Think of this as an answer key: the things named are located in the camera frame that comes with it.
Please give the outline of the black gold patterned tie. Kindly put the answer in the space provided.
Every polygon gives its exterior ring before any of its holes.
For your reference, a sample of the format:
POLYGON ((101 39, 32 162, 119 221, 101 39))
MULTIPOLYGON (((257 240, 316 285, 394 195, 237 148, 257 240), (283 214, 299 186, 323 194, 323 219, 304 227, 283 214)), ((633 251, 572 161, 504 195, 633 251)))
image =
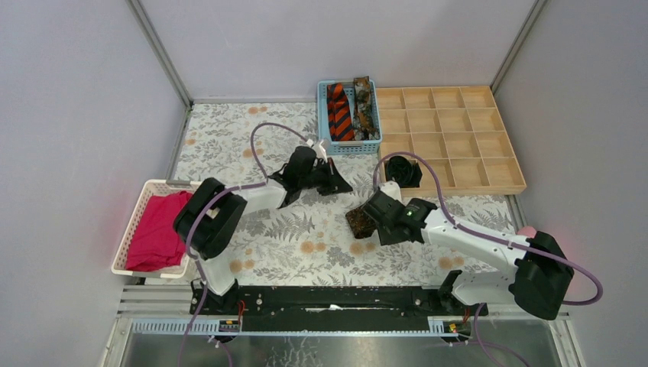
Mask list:
POLYGON ((345 219, 355 239, 370 238, 377 230, 376 222, 365 212, 364 205, 348 211, 345 219))

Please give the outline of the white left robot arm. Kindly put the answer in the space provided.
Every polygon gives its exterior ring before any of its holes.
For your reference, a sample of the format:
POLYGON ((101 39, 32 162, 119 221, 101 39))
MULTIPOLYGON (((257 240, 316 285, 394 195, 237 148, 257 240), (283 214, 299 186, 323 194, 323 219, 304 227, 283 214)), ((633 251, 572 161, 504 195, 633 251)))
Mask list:
POLYGON ((209 289, 208 305, 220 314, 233 311, 237 283, 224 252, 241 218, 265 209, 280 209, 300 198, 303 190, 321 196, 352 192, 333 159, 320 158, 314 149, 299 146, 282 168, 263 183, 227 187, 214 177, 198 186, 173 221, 173 230, 184 241, 203 284, 209 289))

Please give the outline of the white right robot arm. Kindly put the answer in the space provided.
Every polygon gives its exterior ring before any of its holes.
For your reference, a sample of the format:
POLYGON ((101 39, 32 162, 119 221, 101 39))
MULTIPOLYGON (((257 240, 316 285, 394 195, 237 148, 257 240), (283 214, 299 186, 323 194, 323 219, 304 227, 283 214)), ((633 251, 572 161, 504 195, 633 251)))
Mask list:
POLYGON ((516 304, 528 314, 554 320, 574 271, 549 234, 513 235, 463 221, 445 206, 422 199, 402 203, 378 190, 361 211, 377 227, 382 245, 418 242, 453 248, 491 266, 492 271, 450 271, 432 305, 456 315, 477 305, 516 304))

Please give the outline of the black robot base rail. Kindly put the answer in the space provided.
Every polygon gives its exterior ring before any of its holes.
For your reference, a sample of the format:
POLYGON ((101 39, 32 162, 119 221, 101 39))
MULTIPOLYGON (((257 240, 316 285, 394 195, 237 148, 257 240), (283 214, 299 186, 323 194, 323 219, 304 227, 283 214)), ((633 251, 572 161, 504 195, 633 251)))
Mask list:
POLYGON ((488 315, 435 287, 321 287, 236 285, 223 296, 193 285, 190 313, 229 315, 245 332, 418 332, 429 317, 488 315))

